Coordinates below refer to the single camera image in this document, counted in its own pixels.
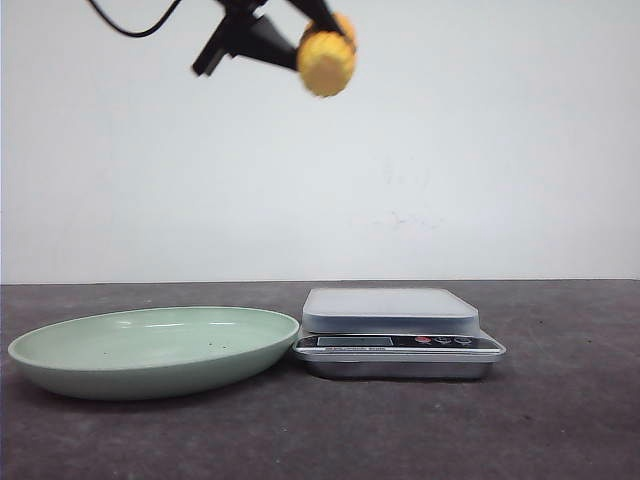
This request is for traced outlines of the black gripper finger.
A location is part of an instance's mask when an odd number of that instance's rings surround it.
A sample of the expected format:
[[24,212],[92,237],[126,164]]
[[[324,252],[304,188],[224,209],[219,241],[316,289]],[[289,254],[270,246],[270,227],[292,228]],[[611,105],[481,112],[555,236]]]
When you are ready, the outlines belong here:
[[342,36],[346,34],[324,0],[288,0],[288,3],[311,20],[320,31],[336,32]]
[[219,4],[224,16],[191,66],[197,76],[211,76],[225,55],[297,70],[297,48],[266,15],[255,14],[265,1],[219,1]]

